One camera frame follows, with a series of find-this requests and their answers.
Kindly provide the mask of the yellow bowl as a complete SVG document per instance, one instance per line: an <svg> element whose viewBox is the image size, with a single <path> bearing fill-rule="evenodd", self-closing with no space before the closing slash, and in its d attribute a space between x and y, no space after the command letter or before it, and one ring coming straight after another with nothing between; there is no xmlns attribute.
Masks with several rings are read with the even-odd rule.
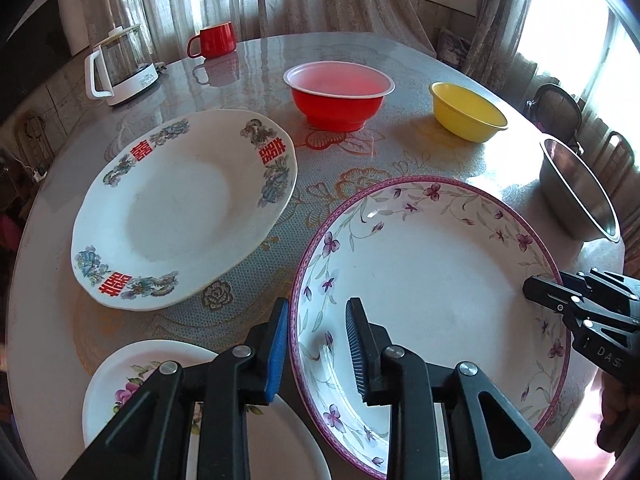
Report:
<svg viewBox="0 0 640 480"><path fill-rule="evenodd" d="M448 82L430 85L435 119L463 140L484 143L509 127L506 116L476 92Z"/></svg>

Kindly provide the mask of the white plate red characters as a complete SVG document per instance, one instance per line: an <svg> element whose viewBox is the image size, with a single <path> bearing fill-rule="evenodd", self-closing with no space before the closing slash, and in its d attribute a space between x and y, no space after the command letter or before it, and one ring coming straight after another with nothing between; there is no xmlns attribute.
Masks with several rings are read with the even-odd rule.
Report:
<svg viewBox="0 0 640 480"><path fill-rule="evenodd" d="M254 252L288 206L291 137L250 110L204 110L133 140L93 180L70 264L102 306L154 311L203 290Z"/></svg>

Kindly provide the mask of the beige curtain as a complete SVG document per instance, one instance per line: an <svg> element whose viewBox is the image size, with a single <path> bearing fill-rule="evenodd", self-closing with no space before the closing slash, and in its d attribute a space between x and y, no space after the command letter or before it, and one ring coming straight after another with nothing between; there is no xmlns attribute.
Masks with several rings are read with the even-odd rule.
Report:
<svg viewBox="0 0 640 480"><path fill-rule="evenodd" d="M200 29L229 22L239 40L306 32L374 32L434 54L410 0L81 0L88 36L139 25L144 50L166 63L186 56Z"/></svg>

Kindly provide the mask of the purple floral rimmed plate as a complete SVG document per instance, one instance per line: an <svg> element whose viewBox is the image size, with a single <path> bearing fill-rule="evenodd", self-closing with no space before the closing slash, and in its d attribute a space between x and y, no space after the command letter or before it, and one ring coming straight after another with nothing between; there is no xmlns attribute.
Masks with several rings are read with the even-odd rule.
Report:
<svg viewBox="0 0 640 480"><path fill-rule="evenodd" d="M352 297L427 362L477 364L530 426L544 428L570 336L559 315L525 299L530 276L558 278L550 252L516 211L472 185L390 179L338 206L305 252L291 307L296 386L326 442L385 477L390 411L358 393L345 327Z"/></svg>

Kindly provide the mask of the stainless steel bowl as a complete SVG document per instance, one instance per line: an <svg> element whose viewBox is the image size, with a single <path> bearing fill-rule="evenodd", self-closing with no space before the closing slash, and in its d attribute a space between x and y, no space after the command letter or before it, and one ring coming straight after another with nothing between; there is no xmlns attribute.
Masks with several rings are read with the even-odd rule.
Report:
<svg viewBox="0 0 640 480"><path fill-rule="evenodd" d="M567 145L555 138L540 142L539 185L552 214L573 240L618 243L620 222L603 186Z"/></svg>

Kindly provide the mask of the small pink rose plate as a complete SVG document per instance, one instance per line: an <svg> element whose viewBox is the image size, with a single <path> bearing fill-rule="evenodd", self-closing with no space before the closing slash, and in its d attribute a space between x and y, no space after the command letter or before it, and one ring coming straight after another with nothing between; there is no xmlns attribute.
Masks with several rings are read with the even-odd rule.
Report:
<svg viewBox="0 0 640 480"><path fill-rule="evenodd" d="M195 344L151 339L127 344L94 372L82 406L82 435L90 444L125 403L166 361L184 367L216 353ZM329 466L309 430L280 396L246 409L248 457L253 479L329 479Z"/></svg>

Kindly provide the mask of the red plastic bowl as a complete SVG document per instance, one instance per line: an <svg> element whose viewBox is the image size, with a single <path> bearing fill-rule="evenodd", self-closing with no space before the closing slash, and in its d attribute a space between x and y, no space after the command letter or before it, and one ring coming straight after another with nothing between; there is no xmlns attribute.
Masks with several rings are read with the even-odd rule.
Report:
<svg viewBox="0 0 640 480"><path fill-rule="evenodd" d="M329 132L361 129L395 90L395 81L380 70L343 61L300 64L283 81L308 124Z"/></svg>

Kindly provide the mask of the white glass electric kettle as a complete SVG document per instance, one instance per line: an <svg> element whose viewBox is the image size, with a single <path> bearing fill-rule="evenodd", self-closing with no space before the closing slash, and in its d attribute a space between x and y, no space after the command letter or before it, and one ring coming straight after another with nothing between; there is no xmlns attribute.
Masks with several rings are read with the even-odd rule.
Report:
<svg viewBox="0 0 640 480"><path fill-rule="evenodd" d="M85 58L85 87L90 100L115 106L157 81L152 56L143 43L141 25L113 28Z"/></svg>

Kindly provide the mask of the red mug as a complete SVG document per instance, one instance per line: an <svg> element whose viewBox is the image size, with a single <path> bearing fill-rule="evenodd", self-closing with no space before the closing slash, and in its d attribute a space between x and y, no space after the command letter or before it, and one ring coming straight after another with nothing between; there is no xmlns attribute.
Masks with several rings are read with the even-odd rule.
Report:
<svg viewBox="0 0 640 480"><path fill-rule="evenodd" d="M201 29L186 46L189 58L220 58L236 49L236 38L231 22Z"/></svg>

